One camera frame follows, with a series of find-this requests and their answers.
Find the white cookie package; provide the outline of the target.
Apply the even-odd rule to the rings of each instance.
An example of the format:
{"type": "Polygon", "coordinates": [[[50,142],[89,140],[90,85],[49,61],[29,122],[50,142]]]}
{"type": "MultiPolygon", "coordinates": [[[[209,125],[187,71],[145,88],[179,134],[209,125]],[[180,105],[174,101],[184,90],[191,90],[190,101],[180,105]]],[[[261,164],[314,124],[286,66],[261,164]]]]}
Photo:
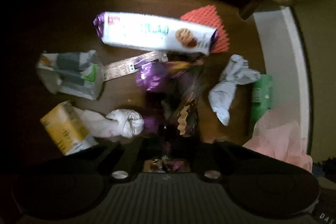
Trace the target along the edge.
{"type": "Polygon", "coordinates": [[[135,50],[208,56],[218,39],[216,28],[148,14],[102,12],[93,24],[104,44],[135,50]]]}

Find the green cardboard tube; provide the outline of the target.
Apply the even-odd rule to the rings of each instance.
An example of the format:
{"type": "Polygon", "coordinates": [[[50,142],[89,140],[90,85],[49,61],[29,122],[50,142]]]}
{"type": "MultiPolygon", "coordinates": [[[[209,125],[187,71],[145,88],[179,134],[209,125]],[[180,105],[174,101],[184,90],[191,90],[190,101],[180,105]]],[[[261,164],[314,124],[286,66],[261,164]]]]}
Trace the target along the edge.
{"type": "Polygon", "coordinates": [[[273,78],[271,75],[261,75],[253,83],[252,106],[249,131],[253,132],[257,121],[272,108],[273,78]]]}

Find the orange foam fruit net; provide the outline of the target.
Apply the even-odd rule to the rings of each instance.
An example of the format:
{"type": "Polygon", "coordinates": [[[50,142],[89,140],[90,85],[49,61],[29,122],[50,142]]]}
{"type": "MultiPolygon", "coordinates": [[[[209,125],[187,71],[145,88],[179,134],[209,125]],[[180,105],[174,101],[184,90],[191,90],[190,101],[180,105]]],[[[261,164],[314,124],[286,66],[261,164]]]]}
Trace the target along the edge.
{"type": "Polygon", "coordinates": [[[191,10],[180,16],[180,20],[216,28],[217,39],[211,48],[211,53],[228,52],[230,47],[230,38],[228,32],[224,28],[221,17],[218,15],[216,6],[207,5],[191,10]]]}

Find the yellow white bottle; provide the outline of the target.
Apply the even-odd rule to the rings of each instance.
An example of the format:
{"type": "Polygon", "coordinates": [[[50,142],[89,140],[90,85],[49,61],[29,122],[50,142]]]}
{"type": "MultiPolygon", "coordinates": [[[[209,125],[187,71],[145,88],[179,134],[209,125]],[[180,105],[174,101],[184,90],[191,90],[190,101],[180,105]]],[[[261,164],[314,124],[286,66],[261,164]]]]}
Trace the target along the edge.
{"type": "Polygon", "coordinates": [[[98,145],[74,111],[70,101],[58,104],[41,118],[40,122],[65,156],[98,145]]]}

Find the pink plastic bag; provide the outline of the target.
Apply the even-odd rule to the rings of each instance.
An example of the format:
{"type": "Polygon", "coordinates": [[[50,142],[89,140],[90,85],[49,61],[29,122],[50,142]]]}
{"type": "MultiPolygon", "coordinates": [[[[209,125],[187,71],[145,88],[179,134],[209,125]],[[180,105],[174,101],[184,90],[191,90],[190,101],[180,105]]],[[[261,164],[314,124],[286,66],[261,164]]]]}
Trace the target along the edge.
{"type": "Polygon", "coordinates": [[[243,147],[312,172],[313,160],[306,151],[307,139],[300,125],[286,121],[278,110],[267,110],[256,122],[252,138],[243,147]]]}

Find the clear green plastic bag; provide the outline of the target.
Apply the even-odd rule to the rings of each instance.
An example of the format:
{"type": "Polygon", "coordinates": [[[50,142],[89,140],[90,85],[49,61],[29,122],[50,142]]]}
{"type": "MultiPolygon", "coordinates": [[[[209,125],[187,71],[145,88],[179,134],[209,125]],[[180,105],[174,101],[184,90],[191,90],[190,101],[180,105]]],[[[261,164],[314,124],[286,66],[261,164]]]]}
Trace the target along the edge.
{"type": "Polygon", "coordinates": [[[104,66],[95,50],[43,53],[37,62],[37,74],[52,94],[96,100],[102,90],[104,66]]]}

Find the knotted white plastic bag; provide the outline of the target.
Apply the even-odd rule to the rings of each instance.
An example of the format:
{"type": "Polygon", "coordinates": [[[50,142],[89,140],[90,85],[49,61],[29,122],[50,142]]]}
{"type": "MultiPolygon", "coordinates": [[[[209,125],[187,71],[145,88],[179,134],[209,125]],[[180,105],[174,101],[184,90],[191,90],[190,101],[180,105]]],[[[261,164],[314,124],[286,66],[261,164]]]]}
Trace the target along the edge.
{"type": "Polygon", "coordinates": [[[131,139],[139,135],[145,125],[141,114],[134,110],[117,109],[108,115],[73,108],[88,132],[97,138],[124,137],[131,139]]]}

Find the grey paper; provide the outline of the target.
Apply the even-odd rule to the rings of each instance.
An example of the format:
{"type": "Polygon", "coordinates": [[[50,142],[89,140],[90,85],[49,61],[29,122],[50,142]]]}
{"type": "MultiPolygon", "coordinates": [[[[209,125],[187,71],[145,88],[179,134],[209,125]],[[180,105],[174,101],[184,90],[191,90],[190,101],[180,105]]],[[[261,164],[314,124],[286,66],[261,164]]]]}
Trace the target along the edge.
{"type": "Polygon", "coordinates": [[[232,55],[222,71],[219,82],[210,90],[208,98],[218,120],[228,126],[230,107],[238,85],[255,83],[261,78],[259,71],[249,68],[248,61],[240,55],[232,55]]]}

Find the purple snack wrapper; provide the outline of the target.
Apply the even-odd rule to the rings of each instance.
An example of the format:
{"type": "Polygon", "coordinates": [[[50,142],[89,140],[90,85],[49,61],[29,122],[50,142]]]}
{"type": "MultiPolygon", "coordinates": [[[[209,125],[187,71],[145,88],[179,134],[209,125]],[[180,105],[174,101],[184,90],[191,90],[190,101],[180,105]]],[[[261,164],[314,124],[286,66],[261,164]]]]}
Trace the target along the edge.
{"type": "Polygon", "coordinates": [[[182,137],[197,133],[198,100],[203,60],[142,61],[136,82],[143,90],[145,107],[154,117],[157,132],[166,129],[182,137]]]}

